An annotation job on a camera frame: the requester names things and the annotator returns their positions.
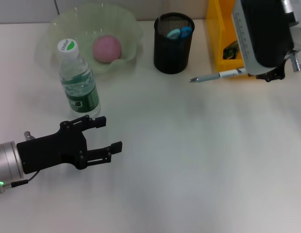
pink ball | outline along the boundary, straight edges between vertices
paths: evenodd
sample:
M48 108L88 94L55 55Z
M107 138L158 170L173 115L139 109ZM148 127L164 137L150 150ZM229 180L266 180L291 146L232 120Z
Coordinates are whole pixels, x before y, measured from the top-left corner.
M102 63L111 63L121 56L121 44L111 35L104 35L93 43L93 56Z

black mesh pencil holder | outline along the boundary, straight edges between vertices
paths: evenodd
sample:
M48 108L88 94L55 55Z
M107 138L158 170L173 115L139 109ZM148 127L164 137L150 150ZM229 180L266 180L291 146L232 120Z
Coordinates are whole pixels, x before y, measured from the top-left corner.
M165 74L182 72L188 63L193 20L181 13L168 13L156 19L154 65Z

white pen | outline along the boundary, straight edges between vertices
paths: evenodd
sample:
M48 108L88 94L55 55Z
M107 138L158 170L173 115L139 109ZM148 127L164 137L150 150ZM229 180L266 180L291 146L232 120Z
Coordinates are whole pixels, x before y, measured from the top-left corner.
M203 76L200 76L200 77L195 77L195 78L189 80L189 82L190 83L202 83L202 82L216 80L216 79L231 78L233 76L244 75L244 74L247 74L247 73L248 72L245 68L232 69L232 70L219 72L219 73L216 73L216 74L208 74L208 75L203 75Z

yellow plastic bin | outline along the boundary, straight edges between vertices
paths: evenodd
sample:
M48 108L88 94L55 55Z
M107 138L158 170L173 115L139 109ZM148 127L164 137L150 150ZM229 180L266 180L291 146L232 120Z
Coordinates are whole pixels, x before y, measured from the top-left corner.
M241 52L234 60L224 60L223 50L237 40L232 20L234 0L209 0L207 26L217 72L244 67Z

plastic bottle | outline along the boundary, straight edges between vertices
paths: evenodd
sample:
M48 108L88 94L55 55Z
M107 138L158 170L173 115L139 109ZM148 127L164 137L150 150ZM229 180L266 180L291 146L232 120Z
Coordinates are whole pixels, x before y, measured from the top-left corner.
M73 39L61 40L58 51L62 58L60 80L71 109L78 117L94 117L100 111L100 102L89 64Z

